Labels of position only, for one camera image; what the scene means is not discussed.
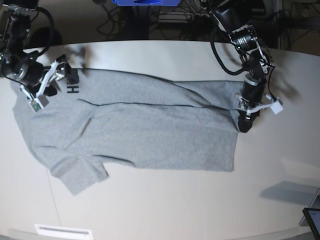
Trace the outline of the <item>grey T-shirt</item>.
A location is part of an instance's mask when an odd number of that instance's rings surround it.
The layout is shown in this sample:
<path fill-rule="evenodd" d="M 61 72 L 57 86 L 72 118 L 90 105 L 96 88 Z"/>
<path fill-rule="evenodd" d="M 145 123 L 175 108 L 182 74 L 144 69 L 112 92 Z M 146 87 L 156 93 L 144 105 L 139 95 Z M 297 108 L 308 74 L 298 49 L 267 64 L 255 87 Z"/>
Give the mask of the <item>grey T-shirt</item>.
<path fill-rule="evenodd" d="M 106 163 L 230 172 L 238 81 L 169 81 L 87 69 L 34 112 L 16 83 L 13 114 L 31 154 L 77 195 L 104 181 Z"/>

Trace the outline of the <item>white label strip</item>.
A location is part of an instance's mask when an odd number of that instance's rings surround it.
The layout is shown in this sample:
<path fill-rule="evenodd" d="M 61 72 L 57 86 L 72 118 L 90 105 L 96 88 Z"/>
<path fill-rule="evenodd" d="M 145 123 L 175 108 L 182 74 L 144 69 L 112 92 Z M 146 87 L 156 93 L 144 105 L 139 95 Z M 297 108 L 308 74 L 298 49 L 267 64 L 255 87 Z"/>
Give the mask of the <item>white label strip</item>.
<path fill-rule="evenodd" d="M 59 226 L 49 226 L 43 224 L 35 224 L 36 231 L 56 231 L 56 232 L 68 232 L 68 233 L 79 233 L 93 235 L 90 229 L 81 229 L 81 228 L 69 228 L 69 227 L 59 227 Z"/>

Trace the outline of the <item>black tablet screen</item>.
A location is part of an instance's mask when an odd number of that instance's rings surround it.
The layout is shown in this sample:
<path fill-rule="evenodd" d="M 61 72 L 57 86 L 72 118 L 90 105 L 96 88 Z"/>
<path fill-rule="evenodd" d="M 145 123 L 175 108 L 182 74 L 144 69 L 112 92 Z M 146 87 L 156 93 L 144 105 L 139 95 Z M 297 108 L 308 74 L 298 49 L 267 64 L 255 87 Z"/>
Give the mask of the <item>black tablet screen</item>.
<path fill-rule="evenodd" d="M 316 240 L 320 240 L 320 210 L 316 208 L 304 208 L 303 215 Z"/>

